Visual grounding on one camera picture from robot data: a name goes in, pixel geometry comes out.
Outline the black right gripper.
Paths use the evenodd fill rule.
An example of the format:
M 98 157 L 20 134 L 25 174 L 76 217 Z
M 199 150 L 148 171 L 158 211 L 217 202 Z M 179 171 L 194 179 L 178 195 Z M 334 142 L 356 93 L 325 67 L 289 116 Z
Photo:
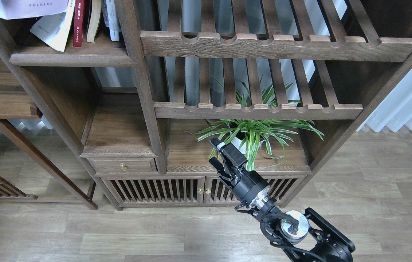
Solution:
M 209 163 L 216 169 L 219 180 L 232 192 L 243 206 L 261 209 L 271 197 L 270 185 L 256 171 L 246 171 L 247 158 L 233 144 L 225 144 L 217 138 L 209 141 L 224 160 L 210 158 Z

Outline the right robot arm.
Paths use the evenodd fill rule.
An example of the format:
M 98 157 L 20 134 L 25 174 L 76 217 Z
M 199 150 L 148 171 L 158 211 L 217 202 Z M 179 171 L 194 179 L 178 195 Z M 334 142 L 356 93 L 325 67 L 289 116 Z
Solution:
M 257 219 L 270 245 L 280 248 L 293 262 L 352 262 L 355 245 L 316 211 L 307 208 L 282 212 L 269 195 L 269 184 L 256 172 L 247 171 L 247 159 L 233 144 L 217 138 L 210 143 L 222 158 L 209 159 L 219 180 L 241 202 L 235 207 Z

